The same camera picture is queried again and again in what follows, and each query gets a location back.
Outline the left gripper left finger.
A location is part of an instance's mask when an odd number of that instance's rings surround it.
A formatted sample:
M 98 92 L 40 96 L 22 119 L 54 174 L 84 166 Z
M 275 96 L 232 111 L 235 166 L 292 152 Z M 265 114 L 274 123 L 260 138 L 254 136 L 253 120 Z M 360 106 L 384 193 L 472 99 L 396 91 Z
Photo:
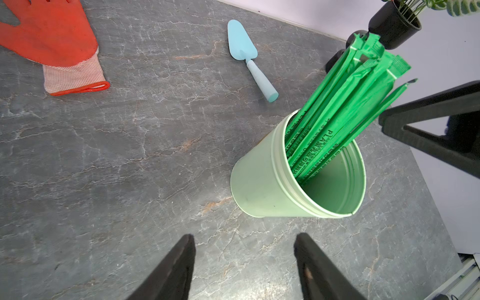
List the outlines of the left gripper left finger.
M 195 265 L 195 239 L 185 234 L 128 300 L 187 300 Z

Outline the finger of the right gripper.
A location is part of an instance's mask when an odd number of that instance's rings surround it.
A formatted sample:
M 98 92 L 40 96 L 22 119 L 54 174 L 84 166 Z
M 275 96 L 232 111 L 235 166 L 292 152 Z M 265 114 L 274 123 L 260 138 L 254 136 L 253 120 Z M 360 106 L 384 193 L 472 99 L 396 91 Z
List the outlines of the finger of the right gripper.
M 387 109 L 382 133 L 480 177 L 480 82 L 471 81 Z

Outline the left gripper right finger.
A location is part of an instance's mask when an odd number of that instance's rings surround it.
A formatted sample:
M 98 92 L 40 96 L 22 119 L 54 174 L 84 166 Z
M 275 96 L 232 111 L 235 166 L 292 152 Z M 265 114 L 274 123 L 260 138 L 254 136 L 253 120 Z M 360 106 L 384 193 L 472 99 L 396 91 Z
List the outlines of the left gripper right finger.
M 365 299 L 307 233 L 296 236 L 294 255 L 305 300 Z

